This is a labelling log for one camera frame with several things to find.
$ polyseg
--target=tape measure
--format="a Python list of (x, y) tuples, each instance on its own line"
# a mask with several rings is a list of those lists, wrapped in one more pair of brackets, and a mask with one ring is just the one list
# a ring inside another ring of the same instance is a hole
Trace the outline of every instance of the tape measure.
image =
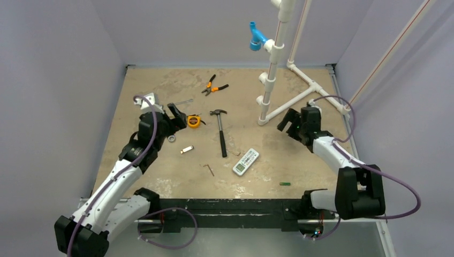
[(187, 125), (190, 128), (195, 129), (200, 126), (200, 123), (203, 123), (206, 125), (206, 123), (204, 121), (202, 121), (202, 119), (200, 118), (199, 115), (193, 114), (193, 115), (187, 116)]

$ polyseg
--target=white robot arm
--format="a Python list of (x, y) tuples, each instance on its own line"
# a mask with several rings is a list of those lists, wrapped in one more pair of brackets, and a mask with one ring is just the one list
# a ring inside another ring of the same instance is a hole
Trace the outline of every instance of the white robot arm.
[[(69, 218), (61, 216), (55, 223), (57, 245), (61, 252), (67, 253), (71, 245), (73, 257), (104, 256), (109, 242), (127, 226), (161, 209), (159, 195), (146, 188), (137, 190), (126, 204), (116, 209), (126, 190), (157, 159), (165, 138), (186, 127), (186, 115), (173, 103), (167, 105), (174, 116), (171, 119), (158, 104), (155, 94), (146, 95), (145, 99), (147, 101), (135, 99), (135, 104), (140, 105), (142, 110), (139, 129), (131, 135), (108, 177), (81, 208)], [(153, 106), (156, 119), (149, 104)], [(75, 238), (70, 244), (73, 233)]]
[[(289, 109), (278, 130), (283, 131), (289, 122), (291, 125), (287, 134), (322, 158), (337, 174), (335, 191), (311, 190), (304, 193), (302, 201), (307, 203), (304, 209), (334, 211), (344, 220), (384, 214), (382, 177), (356, 165), (364, 163), (345, 151), (331, 133), (321, 130), (319, 108), (308, 104), (301, 108), (301, 112)], [(375, 165), (367, 166), (379, 170)]]

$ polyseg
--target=work surface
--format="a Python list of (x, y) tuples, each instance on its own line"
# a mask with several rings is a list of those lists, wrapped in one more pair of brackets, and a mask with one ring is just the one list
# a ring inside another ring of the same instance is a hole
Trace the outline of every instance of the work surface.
[[(259, 126), (260, 107), (255, 99), (264, 92), (258, 76), (265, 69), (128, 69), (107, 144), (95, 183), (96, 190), (118, 160), (118, 154), (127, 144), (130, 135), (138, 129), (139, 107), (132, 97), (136, 94), (155, 93), (160, 104), (193, 99), (191, 103), (178, 105), (188, 115), (199, 114), (207, 125), (186, 128), (176, 133), (176, 141), (165, 141), (157, 160), (147, 172), (126, 192), (129, 197), (141, 187), (146, 187), (162, 198), (300, 198), (304, 190), (317, 188), (334, 189), (336, 175), (316, 155), (301, 143), (276, 129), (285, 112), (268, 124)], [(328, 70), (303, 70), (317, 81), (328, 93), (335, 93)], [(222, 91), (208, 96), (202, 94), (213, 74), (214, 87), (229, 84)], [(295, 97), (308, 85), (296, 74), (279, 69), (276, 85), (271, 95), (269, 112)], [(310, 94), (293, 106), (299, 110), (310, 99)], [(347, 136), (343, 119), (326, 100), (317, 102), (322, 107), (322, 129), (334, 136)], [(223, 109), (222, 124), (228, 156), (221, 156), (216, 116), (209, 111)], [(188, 146), (194, 149), (185, 154), (180, 151)], [(343, 144), (351, 152), (350, 144)], [(239, 177), (233, 166), (250, 148), (260, 153), (249, 170)], [(290, 182), (291, 186), (279, 186)]]

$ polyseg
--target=remote control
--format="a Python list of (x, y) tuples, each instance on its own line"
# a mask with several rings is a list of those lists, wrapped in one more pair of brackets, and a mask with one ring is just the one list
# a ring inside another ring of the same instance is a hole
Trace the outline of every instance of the remote control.
[(247, 153), (233, 166), (233, 172), (237, 175), (242, 176), (247, 169), (252, 165), (252, 163), (257, 160), (259, 153), (254, 149), (249, 149)]

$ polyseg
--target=pvc tee fitting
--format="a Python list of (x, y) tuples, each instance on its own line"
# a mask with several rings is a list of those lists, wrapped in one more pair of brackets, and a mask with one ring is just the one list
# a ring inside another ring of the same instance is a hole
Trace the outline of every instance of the pvc tee fitting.
[(268, 41), (268, 38), (255, 27), (255, 22), (251, 21), (249, 23), (249, 28), (251, 29), (252, 39), (249, 43), (249, 48), (252, 51), (259, 51), (263, 44)]

